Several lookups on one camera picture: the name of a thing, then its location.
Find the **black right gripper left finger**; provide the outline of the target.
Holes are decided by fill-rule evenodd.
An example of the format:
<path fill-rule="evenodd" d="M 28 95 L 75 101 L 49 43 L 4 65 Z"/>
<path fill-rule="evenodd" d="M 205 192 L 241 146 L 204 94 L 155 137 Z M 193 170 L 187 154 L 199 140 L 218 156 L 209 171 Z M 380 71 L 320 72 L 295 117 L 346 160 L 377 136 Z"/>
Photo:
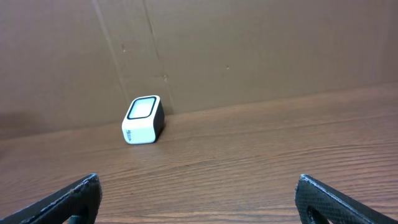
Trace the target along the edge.
<path fill-rule="evenodd" d="M 101 199 L 102 189 L 99 177 L 92 173 L 3 218 L 1 223 L 94 224 Z"/>

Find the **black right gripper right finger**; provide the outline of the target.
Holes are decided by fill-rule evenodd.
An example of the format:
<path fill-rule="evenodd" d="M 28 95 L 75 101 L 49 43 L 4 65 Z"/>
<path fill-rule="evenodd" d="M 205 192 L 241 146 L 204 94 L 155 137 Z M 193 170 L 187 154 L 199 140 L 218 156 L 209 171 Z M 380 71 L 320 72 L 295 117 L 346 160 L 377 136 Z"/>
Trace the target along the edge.
<path fill-rule="evenodd" d="M 298 180 L 295 205 L 303 224 L 397 224 L 397 220 L 307 174 L 302 174 Z"/>

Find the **white barcode scanner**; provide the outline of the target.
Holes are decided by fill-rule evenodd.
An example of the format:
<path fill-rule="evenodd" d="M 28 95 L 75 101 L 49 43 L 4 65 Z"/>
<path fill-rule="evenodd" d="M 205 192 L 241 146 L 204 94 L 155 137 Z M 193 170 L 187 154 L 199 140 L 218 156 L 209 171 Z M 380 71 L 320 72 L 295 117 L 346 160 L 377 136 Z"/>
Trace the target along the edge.
<path fill-rule="evenodd" d="M 165 113 L 158 95 L 134 99 L 122 121 L 124 140 L 128 144 L 152 144 L 165 124 Z"/>

